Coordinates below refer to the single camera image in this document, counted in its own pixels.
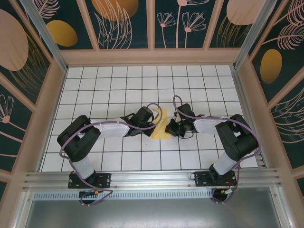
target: black mounting plate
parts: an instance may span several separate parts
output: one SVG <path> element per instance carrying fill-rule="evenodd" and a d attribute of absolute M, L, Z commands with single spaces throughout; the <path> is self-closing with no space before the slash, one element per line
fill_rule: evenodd
<path fill-rule="evenodd" d="M 194 175 L 194 181 L 195 181 L 195 186 L 196 187 L 213 187 L 213 186 L 229 186 L 228 180 L 231 181 L 234 185 L 237 184 L 237 179 L 236 179 L 236 174 L 233 171 L 229 171 L 225 175 L 221 176 L 221 178 L 218 180 L 217 183 L 214 183 L 212 178 L 209 175 L 209 171 L 199 171 L 199 172 L 194 172 L 191 176 L 193 179 Z"/>
<path fill-rule="evenodd" d="M 111 174 L 110 173 L 97 173 L 97 179 L 99 179 L 98 183 L 94 186 L 102 189 L 110 188 L 111 183 Z M 70 174 L 70 179 L 68 182 L 69 189 L 90 189 L 91 187 L 84 184 L 77 176 L 76 173 Z"/>

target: gray floor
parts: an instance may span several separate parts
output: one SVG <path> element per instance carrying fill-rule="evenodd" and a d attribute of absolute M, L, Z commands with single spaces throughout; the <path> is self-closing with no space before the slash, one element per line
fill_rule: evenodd
<path fill-rule="evenodd" d="M 26 228 L 279 228 L 268 189 L 239 189 L 231 202 L 211 199 L 34 201 Z"/>

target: wallpaper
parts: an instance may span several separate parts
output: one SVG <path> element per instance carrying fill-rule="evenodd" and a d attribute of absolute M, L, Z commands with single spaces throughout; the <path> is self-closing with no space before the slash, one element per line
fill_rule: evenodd
<path fill-rule="evenodd" d="M 0 169 L 11 172 L 32 112 L 0 85 Z"/>
<path fill-rule="evenodd" d="M 33 0 L 33 2 L 59 49 L 92 49 L 76 0 Z"/>
<path fill-rule="evenodd" d="M 304 165 L 304 79 L 271 112 L 292 168 Z"/>
<path fill-rule="evenodd" d="M 0 1 L 0 31 L 0 72 L 35 104 L 49 61 L 8 1 Z"/>
<path fill-rule="evenodd" d="M 156 0 L 155 48 L 202 48 L 215 1 Z"/>
<path fill-rule="evenodd" d="M 270 101 L 303 67 L 304 0 L 290 0 L 252 63 Z"/>
<path fill-rule="evenodd" d="M 251 53 L 253 52 L 253 50 L 256 48 L 256 45 L 258 43 L 258 41 L 260 40 L 261 36 L 263 35 L 265 29 L 267 28 L 270 20 L 272 19 L 273 15 L 275 14 L 277 8 L 279 7 L 279 5 L 281 4 L 282 0 L 277 0 L 274 9 L 272 10 L 268 20 L 266 21 L 265 25 L 263 26 L 263 28 L 261 29 L 259 35 L 257 36 L 254 44 L 252 45 L 251 49 L 249 50 L 249 55 L 251 55 Z"/>
<path fill-rule="evenodd" d="M 241 47 L 264 0 L 224 0 L 210 48 Z"/>
<path fill-rule="evenodd" d="M 100 49 L 148 48 L 146 0 L 85 0 Z"/>

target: yellow circle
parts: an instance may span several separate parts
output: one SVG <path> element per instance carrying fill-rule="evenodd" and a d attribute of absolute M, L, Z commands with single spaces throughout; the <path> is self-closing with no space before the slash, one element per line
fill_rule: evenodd
<path fill-rule="evenodd" d="M 47 28 L 55 42 L 61 46 L 70 47 L 78 41 L 75 30 L 64 21 L 53 20 L 47 24 Z"/>
<path fill-rule="evenodd" d="M 138 9 L 138 0 L 92 0 L 92 4 L 97 12 L 104 18 L 112 21 L 123 20 L 123 16 L 117 7 L 125 9 L 129 17 L 134 16 Z"/>
<path fill-rule="evenodd" d="M 229 0 L 227 18 L 235 25 L 251 25 L 265 0 Z"/>
<path fill-rule="evenodd" d="M 282 56 L 275 49 L 268 50 L 261 62 L 261 78 L 267 83 L 273 83 L 279 76 L 282 68 Z"/>
<path fill-rule="evenodd" d="M 0 9 L 0 65 L 12 71 L 23 68 L 29 55 L 27 34 L 8 12 Z"/>

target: yellow cloth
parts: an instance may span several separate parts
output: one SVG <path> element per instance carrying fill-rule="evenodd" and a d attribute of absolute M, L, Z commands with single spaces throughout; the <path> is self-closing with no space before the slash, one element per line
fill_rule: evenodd
<path fill-rule="evenodd" d="M 161 117 L 161 112 L 159 109 L 157 109 L 159 116 L 156 118 L 156 120 L 153 121 L 153 123 L 157 123 L 158 120 Z M 167 109 L 162 109 L 162 119 L 160 123 L 155 127 L 151 139 L 169 139 L 169 134 L 165 132 L 166 126 L 168 125 L 168 118 L 167 118 Z"/>

